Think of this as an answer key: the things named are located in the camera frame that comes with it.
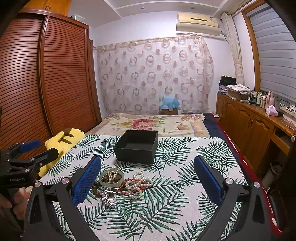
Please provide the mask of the person's left hand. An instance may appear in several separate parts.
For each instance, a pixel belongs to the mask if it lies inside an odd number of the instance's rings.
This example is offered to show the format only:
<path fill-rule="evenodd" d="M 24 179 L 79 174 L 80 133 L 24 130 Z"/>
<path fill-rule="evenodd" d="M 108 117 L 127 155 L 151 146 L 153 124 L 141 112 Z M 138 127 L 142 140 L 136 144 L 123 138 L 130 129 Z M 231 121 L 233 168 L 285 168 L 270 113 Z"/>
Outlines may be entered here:
<path fill-rule="evenodd" d="M 13 202 L 11 203 L 8 201 L 2 194 L 1 194 L 1 211 L 4 209 L 11 209 L 13 208 L 13 212 L 16 215 L 18 220 L 24 220 L 26 216 L 26 209 L 27 204 L 30 198 L 30 193 L 27 192 L 24 188 L 20 188 L 13 197 Z"/>

